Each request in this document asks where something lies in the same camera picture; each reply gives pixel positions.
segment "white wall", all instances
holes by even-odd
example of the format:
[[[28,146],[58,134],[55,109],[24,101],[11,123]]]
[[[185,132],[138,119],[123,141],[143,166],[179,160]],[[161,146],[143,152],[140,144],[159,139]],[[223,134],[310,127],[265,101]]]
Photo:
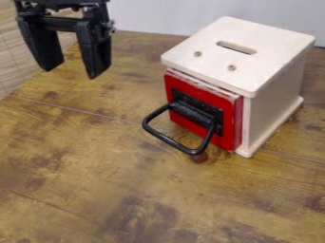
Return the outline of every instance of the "white wall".
[[[325,0],[112,0],[123,30],[191,35],[221,16],[309,33],[325,47]]]

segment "black handle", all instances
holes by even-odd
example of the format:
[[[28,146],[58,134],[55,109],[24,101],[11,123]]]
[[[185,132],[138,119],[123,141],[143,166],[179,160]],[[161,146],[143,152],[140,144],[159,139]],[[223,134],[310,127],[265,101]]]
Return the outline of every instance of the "black handle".
[[[210,120],[210,127],[209,127],[209,132],[207,135],[203,139],[202,144],[199,145],[199,147],[197,149],[191,149],[187,148],[186,146],[183,146],[178,141],[175,141],[174,139],[171,139],[169,136],[166,136],[165,134],[162,134],[159,131],[156,131],[150,125],[148,122],[151,120],[154,120],[166,110],[173,110],[175,108],[175,106],[178,106],[179,104],[173,102],[173,103],[167,103],[165,106],[162,106],[156,111],[154,111],[143,120],[142,122],[142,127],[143,129],[151,134],[154,135],[158,139],[161,139],[162,141],[165,141],[169,145],[171,145],[174,148],[179,149],[182,152],[185,152],[186,154],[195,156],[199,155],[205,152],[207,146],[209,146],[209,142],[211,140],[213,137],[213,133],[215,131],[215,120],[214,118]]]

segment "wooden table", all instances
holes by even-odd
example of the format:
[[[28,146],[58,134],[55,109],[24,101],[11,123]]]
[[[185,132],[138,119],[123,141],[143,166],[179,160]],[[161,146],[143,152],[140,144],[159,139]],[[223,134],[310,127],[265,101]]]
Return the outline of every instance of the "wooden table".
[[[165,103],[161,55],[185,37],[118,32],[87,79],[78,47],[0,102],[1,243],[325,242],[325,50],[302,109],[245,159],[189,157],[140,128]],[[165,116],[155,127],[195,146]]]

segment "slot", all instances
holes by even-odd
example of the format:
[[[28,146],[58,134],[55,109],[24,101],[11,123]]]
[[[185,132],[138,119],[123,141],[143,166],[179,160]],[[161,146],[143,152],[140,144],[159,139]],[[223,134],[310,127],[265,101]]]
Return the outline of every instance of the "slot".
[[[234,43],[230,43],[230,42],[217,42],[217,45],[219,47],[223,47],[223,48],[227,48],[227,49],[231,49],[242,54],[246,54],[246,55],[254,55],[257,53],[257,50],[253,49],[253,48],[249,48],[249,47],[243,47],[238,44],[234,44]]]

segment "box lid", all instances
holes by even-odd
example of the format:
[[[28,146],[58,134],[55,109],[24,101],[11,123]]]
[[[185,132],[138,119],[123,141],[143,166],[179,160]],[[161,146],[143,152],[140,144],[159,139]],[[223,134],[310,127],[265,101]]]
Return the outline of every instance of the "box lid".
[[[162,55],[162,63],[254,98],[314,37],[222,17]]]

